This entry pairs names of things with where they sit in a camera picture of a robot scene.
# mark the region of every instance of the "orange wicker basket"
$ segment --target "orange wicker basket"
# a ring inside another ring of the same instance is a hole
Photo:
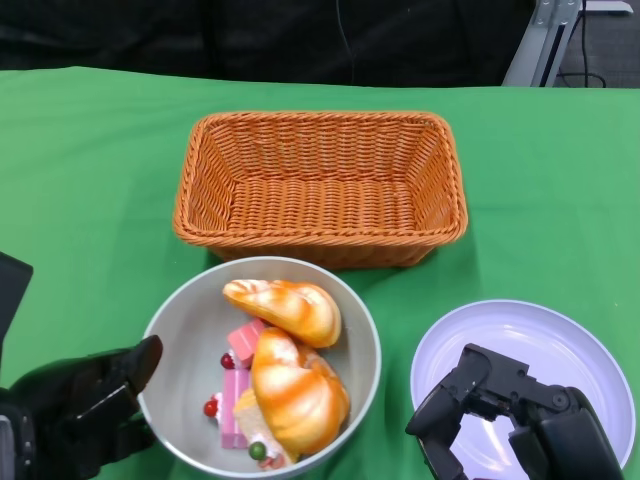
[[[226,113],[194,127],[173,226],[224,260],[410,266],[467,227],[449,125],[428,113]]]

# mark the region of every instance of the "pink cake slice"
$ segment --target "pink cake slice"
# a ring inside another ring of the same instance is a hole
[[[233,417],[236,401],[249,388],[249,370],[225,370],[222,389],[222,414],[220,417],[220,439],[222,448],[247,448],[247,439]]]
[[[264,323],[262,323],[259,318],[255,318],[246,325],[231,332],[227,337],[233,352],[244,368],[251,366],[253,353],[256,351],[256,345],[258,344],[258,338],[264,329]]]

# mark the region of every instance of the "metal bowl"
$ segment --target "metal bowl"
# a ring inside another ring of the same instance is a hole
[[[227,282],[241,278],[314,283],[334,298],[342,313],[340,340],[319,353],[349,392],[351,411],[347,421],[327,448],[279,470],[263,472],[246,450],[222,449],[217,426],[202,411],[211,395],[222,390],[220,357],[229,349],[227,334],[249,318],[222,296]],[[140,395],[142,412],[160,442],[178,458],[223,478],[286,478],[324,462],[360,425],[380,379],[380,340],[362,300],[335,275],[290,258],[247,258],[201,273],[160,307],[145,337],[153,334],[162,340],[164,353]]]

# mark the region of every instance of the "green tablecloth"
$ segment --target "green tablecloth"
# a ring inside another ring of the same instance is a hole
[[[0,74],[0,250],[35,266],[3,386],[45,362],[134,344],[161,302],[209,266],[171,231],[187,137],[207,113],[260,109],[436,112],[453,127],[470,210],[466,236],[418,267],[340,273],[378,325],[383,377],[359,431],[306,478],[430,477],[403,433],[413,351],[440,316],[476,300],[572,317],[640,400],[640,91],[251,85],[87,69]],[[626,474],[640,479],[637,459]],[[204,475],[155,447],[100,478]]]

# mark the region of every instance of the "bread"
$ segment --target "bread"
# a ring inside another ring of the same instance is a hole
[[[262,318],[314,348],[338,341],[342,320],[327,292],[310,283],[234,280],[222,293],[236,307]]]
[[[251,380],[264,419],[286,450],[316,453],[338,436],[349,396],[312,348],[267,328],[258,340]]]

